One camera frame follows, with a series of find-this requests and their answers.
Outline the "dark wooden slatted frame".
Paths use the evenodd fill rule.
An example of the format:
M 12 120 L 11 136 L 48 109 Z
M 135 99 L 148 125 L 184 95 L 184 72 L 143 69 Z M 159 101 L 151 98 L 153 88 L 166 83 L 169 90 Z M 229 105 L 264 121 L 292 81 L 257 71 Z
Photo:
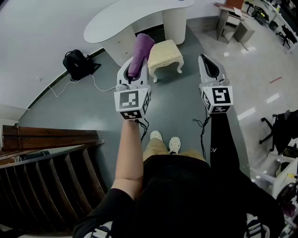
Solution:
M 0 237 L 69 235 L 103 200 L 107 187 L 94 130 L 0 128 Z

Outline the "person's right forearm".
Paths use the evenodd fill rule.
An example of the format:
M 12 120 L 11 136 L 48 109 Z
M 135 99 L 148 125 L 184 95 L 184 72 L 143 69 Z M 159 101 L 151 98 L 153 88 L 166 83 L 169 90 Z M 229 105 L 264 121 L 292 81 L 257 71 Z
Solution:
M 250 178 L 242 171 L 247 158 L 238 153 L 225 113 L 211 116 L 210 166 L 217 176 L 249 181 Z

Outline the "black office chair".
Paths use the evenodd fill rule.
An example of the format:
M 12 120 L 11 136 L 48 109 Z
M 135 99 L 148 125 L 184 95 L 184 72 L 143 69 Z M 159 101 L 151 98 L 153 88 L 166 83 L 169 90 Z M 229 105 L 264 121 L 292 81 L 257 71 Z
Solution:
M 273 114 L 275 121 L 273 125 L 268 121 L 267 118 L 261 118 L 262 122 L 266 122 L 271 130 L 271 133 L 266 136 L 263 140 L 259 141 L 259 144 L 263 144 L 268 139 L 272 138 L 272 148 L 277 149 L 278 155 L 282 154 L 286 149 L 296 148 L 295 146 L 289 146 L 292 139 L 298 139 L 298 109 L 291 112 L 287 110 L 285 113 Z

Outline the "person's right cream shoe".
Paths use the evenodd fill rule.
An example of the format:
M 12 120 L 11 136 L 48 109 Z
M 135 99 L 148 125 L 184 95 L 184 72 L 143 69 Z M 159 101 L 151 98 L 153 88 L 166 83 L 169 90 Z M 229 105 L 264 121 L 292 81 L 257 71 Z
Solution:
M 178 137 L 172 137 L 169 141 L 169 154 L 178 154 L 181 148 L 181 141 Z

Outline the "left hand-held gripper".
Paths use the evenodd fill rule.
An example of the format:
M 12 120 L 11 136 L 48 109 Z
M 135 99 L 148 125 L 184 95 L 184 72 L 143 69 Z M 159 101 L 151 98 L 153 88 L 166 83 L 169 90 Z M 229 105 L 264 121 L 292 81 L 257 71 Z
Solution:
M 135 81 L 128 76 L 133 57 L 127 60 L 117 73 L 115 109 L 125 120 L 145 118 L 151 101 L 151 86 L 148 84 L 148 61 L 143 59 Z

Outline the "black backpack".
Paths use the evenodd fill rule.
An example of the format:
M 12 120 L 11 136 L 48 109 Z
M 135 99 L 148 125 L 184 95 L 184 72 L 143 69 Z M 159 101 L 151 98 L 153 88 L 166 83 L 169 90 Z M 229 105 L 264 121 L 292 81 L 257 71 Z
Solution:
M 65 54 L 63 65 L 70 74 L 70 80 L 77 82 L 92 75 L 101 64 L 94 63 L 89 55 L 84 55 L 80 50 L 72 50 Z

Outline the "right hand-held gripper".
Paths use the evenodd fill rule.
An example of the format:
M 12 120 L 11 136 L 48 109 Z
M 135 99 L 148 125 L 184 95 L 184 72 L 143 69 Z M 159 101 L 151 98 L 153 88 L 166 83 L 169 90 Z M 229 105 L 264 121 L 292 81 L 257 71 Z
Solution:
M 207 113 L 227 113 L 233 105 L 233 90 L 226 79 L 224 66 L 211 56 L 200 54 L 198 56 L 200 70 L 201 99 L 204 102 Z

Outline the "white curved desk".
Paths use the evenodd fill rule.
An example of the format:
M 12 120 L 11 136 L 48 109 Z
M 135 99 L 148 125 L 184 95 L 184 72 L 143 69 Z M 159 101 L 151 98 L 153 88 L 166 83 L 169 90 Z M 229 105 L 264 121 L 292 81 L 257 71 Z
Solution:
M 180 45 L 185 40 L 185 8 L 194 0 L 120 0 L 100 11 L 86 26 L 84 39 L 100 43 L 118 66 L 133 56 L 135 33 L 132 24 L 161 12 L 166 40 Z

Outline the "small wooden side cabinet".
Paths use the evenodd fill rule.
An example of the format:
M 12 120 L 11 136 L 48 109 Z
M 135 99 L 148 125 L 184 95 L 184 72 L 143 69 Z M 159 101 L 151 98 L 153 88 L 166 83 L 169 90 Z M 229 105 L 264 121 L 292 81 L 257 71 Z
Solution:
M 220 16 L 216 28 L 217 40 L 226 44 L 235 38 L 243 46 L 255 33 L 246 19 L 252 19 L 246 12 L 222 3 L 214 3 L 220 10 Z

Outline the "person's black shirt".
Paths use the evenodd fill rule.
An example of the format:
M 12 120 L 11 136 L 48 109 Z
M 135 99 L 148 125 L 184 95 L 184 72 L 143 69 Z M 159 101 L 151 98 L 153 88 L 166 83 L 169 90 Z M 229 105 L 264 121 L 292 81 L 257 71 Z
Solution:
M 240 170 L 222 178 L 199 159 L 156 155 L 144 162 L 141 192 L 112 188 L 74 227 L 73 238 L 111 223 L 111 238 L 244 238 L 247 216 L 278 238 L 284 216 L 278 202 Z

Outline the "person's left forearm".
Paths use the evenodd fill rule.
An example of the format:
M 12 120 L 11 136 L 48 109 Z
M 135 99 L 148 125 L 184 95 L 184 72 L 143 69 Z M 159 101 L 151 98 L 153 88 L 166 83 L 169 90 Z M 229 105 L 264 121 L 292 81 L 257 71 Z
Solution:
M 112 188 L 120 189 L 133 200 L 136 199 L 142 189 L 143 169 L 139 125 L 135 121 L 124 120 Z

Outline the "cream upholstered footstool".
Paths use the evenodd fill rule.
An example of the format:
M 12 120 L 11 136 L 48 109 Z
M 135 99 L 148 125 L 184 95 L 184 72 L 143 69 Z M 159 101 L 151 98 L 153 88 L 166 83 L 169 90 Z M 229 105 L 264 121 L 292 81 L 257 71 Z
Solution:
M 183 56 L 173 40 L 165 40 L 154 44 L 150 50 L 148 59 L 148 71 L 153 78 L 153 82 L 157 82 L 157 76 L 155 75 L 156 69 L 168 66 L 174 62 L 178 63 L 177 72 L 182 73 L 181 68 L 184 65 Z

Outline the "purple wiping cloth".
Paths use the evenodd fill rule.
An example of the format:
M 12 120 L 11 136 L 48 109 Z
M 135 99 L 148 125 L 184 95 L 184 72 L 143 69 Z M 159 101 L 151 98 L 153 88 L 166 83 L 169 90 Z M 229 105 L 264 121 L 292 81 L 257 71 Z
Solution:
M 128 69 L 128 76 L 130 78 L 138 77 L 143 61 L 144 59 L 149 59 L 149 54 L 154 44 L 155 42 L 150 36 L 144 33 L 140 33 L 137 35 L 133 58 Z

